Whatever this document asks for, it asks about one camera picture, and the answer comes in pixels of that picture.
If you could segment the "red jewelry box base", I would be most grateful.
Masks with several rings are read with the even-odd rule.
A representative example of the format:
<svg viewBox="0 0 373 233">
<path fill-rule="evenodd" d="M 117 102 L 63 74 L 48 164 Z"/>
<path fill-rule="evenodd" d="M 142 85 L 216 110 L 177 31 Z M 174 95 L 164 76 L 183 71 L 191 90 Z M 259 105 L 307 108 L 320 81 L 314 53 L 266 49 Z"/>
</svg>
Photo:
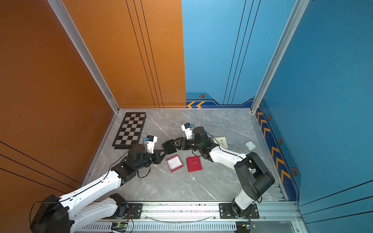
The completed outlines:
<svg viewBox="0 0 373 233">
<path fill-rule="evenodd" d="M 175 172 L 179 169 L 181 169 L 184 165 L 179 157 L 179 155 L 175 155 L 171 158 L 168 158 L 166 160 L 171 172 Z"/>
</svg>

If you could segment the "red booklet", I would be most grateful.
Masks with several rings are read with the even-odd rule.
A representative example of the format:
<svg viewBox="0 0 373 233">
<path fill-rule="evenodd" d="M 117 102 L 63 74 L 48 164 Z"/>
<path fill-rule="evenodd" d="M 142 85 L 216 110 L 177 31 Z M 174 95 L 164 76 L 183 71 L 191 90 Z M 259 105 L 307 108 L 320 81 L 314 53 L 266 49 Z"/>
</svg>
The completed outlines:
<svg viewBox="0 0 373 233">
<path fill-rule="evenodd" d="M 186 163 L 187 163 L 187 169 L 189 173 L 201 171 L 203 169 L 200 157 L 198 156 L 188 157 L 186 159 Z"/>
</svg>

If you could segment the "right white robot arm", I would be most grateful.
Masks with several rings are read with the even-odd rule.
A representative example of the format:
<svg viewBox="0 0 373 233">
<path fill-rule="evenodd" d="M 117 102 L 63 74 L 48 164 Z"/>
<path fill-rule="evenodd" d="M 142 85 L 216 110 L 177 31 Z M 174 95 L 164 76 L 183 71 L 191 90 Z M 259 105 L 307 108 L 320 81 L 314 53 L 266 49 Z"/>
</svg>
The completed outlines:
<svg viewBox="0 0 373 233">
<path fill-rule="evenodd" d="M 211 162 L 222 164 L 237 174 L 241 191 L 232 200 L 232 212 L 236 218 L 244 218 L 253 209 L 254 202 L 275 183 L 275 178 L 255 152 L 242 154 L 222 149 L 212 139 L 205 141 L 180 137 L 170 141 L 171 151 L 195 150 Z"/>
</svg>

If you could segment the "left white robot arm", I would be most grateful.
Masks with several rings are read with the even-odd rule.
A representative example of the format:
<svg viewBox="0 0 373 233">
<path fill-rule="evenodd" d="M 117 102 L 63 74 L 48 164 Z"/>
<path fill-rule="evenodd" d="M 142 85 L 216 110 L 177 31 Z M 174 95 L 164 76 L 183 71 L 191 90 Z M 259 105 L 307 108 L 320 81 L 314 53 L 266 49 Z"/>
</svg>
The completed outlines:
<svg viewBox="0 0 373 233">
<path fill-rule="evenodd" d="M 41 201 L 35 216 L 29 218 L 30 230 L 33 233 L 73 233 L 102 218 L 130 217 L 128 202 L 118 193 L 104 201 L 94 201 L 136 177 L 140 169 L 160 164 L 166 154 L 164 149 L 150 153 L 147 146 L 134 145 L 100 178 L 68 194 L 50 195 Z"/>
</svg>

